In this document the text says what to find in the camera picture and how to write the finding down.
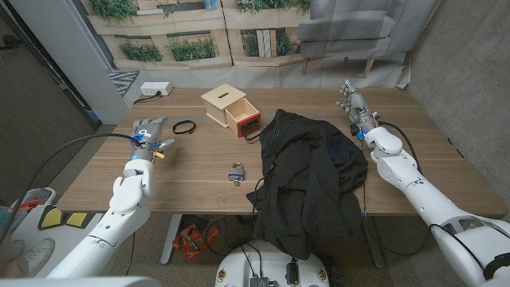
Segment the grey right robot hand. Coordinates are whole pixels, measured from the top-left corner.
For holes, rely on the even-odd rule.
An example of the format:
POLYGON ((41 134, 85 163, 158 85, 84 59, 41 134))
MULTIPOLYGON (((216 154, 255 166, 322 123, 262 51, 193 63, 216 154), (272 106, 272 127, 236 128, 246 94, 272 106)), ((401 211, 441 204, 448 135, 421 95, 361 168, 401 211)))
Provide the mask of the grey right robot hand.
POLYGON ((337 101, 336 104, 347 113, 348 118, 359 129, 359 132, 366 134, 376 128, 375 118, 368 103, 349 80, 345 80, 345 84, 341 86, 340 93, 346 103, 337 101))

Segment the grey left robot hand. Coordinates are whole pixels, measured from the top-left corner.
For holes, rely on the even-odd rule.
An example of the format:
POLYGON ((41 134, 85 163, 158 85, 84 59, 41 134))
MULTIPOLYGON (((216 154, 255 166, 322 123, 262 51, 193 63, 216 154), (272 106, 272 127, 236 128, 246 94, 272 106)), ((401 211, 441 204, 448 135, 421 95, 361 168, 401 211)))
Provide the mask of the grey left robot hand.
POLYGON ((153 161, 155 153, 163 154, 175 143, 175 138, 161 140, 163 127, 167 122, 165 116, 158 119, 136 120, 130 131, 130 136, 140 142, 140 145, 133 145, 131 160, 145 159, 153 161))

